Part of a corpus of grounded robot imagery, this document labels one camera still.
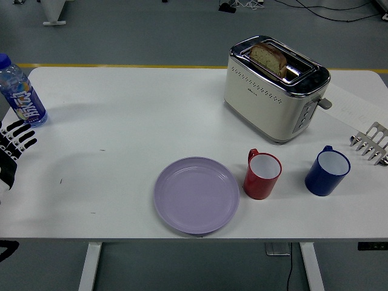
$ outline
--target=blue bottle cap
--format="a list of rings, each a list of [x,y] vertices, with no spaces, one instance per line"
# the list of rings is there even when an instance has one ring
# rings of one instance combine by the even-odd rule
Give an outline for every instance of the blue bottle cap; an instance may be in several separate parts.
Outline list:
[[[0,70],[11,65],[10,58],[5,53],[0,53]]]

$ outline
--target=gray floor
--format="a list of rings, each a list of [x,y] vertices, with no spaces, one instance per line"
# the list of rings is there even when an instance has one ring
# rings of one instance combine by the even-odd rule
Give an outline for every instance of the gray floor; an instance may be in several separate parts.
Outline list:
[[[65,26],[44,27],[41,4],[12,2],[0,2],[0,52],[18,64],[226,66],[232,45],[268,35],[330,69],[381,69],[388,85],[388,22],[381,16],[330,21],[274,0],[265,0],[265,9],[238,7],[235,14],[219,12],[214,0],[76,0],[65,4]],[[302,2],[349,8],[367,1]],[[372,4],[313,11],[342,20],[378,13]],[[26,73],[31,69],[23,67]],[[0,118],[7,109],[0,98]],[[78,289],[86,242],[20,243],[0,263],[0,290]],[[357,242],[315,247],[326,290],[387,290],[388,252],[359,252]],[[286,290],[289,268],[290,257],[266,256],[264,244],[256,241],[110,243],[102,248],[95,290]],[[290,290],[308,289],[294,244]]]

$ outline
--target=mug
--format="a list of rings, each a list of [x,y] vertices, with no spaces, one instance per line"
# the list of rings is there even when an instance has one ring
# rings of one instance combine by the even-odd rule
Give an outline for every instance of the mug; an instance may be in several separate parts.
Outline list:
[[[316,157],[304,183],[313,194],[327,196],[349,172],[349,160],[327,145]]]
[[[280,161],[269,153],[251,149],[243,189],[253,199],[267,198],[282,171]]]

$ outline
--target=bread slice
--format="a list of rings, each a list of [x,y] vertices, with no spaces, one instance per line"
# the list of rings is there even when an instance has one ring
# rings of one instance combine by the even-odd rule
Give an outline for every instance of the bread slice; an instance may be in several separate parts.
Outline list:
[[[250,49],[249,56],[281,79],[286,77],[287,60],[276,47],[270,44],[259,43]]]

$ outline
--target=toaster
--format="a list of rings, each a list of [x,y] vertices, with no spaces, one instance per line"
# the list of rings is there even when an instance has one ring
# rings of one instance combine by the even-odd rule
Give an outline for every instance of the toaster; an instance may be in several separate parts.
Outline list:
[[[287,59],[280,78],[250,58],[257,43],[276,47]],[[274,142],[290,141],[310,124],[317,106],[331,107],[323,98],[330,73],[315,61],[268,36],[255,36],[230,49],[225,102]]]

